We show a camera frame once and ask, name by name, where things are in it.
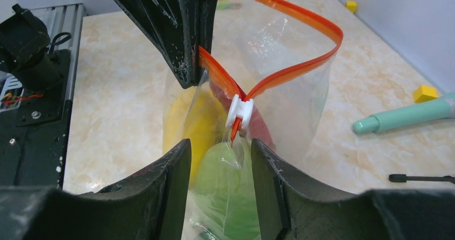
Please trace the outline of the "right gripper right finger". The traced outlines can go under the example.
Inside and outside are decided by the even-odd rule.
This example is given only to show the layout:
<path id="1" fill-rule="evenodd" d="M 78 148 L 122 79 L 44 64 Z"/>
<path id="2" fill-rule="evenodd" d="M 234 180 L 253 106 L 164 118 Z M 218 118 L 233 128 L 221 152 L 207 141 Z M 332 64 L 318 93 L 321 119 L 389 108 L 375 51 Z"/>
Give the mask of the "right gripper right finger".
<path id="1" fill-rule="evenodd" d="M 252 141 L 262 239 L 454 239 L 454 190 L 352 194 L 322 183 Z"/>

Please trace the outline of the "green cabbage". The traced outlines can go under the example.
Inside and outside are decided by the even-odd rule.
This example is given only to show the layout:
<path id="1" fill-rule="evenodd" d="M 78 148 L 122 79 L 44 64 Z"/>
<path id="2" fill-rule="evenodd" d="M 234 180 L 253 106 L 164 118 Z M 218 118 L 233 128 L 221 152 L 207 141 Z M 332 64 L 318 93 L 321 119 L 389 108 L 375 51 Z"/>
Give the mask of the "green cabbage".
<path id="1" fill-rule="evenodd" d="M 211 147 L 194 185 L 200 223 L 216 239 L 260 239 L 251 146 L 241 141 Z"/>

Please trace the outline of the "clear zip bag orange zipper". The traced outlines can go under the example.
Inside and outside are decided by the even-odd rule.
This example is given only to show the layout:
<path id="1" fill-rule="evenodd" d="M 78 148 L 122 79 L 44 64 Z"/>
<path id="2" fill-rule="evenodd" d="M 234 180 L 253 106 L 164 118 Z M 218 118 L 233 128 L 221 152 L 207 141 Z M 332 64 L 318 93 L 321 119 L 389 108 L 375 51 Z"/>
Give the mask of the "clear zip bag orange zipper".
<path id="1" fill-rule="evenodd" d="M 213 82 L 231 99 L 215 144 L 252 146 L 248 128 L 256 107 L 275 151 L 302 156 L 318 128 L 342 41 L 333 22 L 285 0 L 218 0 L 211 53 L 201 49 L 202 76 L 190 87 L 211 90 Z M 170 82 L 166 89 L 165 112 L 184 91 Z M 200 223 L 194 185 L 188 187 L 182 239 L 216 239 Z"/>

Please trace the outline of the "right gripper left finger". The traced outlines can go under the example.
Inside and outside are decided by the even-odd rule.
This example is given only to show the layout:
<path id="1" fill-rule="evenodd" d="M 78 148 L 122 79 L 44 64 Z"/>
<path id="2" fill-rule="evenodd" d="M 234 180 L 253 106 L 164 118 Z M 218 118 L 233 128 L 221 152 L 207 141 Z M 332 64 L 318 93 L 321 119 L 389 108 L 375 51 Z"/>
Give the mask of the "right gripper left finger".
<path id="1" fill-rule="evenodd" d="M 99 192 L 51 186 L 1 188 L 1 239 L 180 239 L 190 140 Z"/>

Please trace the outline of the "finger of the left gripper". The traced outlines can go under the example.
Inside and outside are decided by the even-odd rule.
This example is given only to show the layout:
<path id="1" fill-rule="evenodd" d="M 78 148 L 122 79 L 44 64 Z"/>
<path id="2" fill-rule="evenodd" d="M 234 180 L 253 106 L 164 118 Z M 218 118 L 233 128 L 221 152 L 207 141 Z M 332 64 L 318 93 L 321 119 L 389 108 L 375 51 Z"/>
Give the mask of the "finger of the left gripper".
<path id="1" fill-rule="evenodd" d="M 198 18 L 199 23 L 197 26 L 199 45 L 203 47 L 208 53 L 211 53 L 214 19 L 218 0 L 198 0 Z"/>
<path id="2" fill-rule="evenodd" d="M 114 0 L 162 54 L 182 88 L 196 83 L 198 0 Z"/>

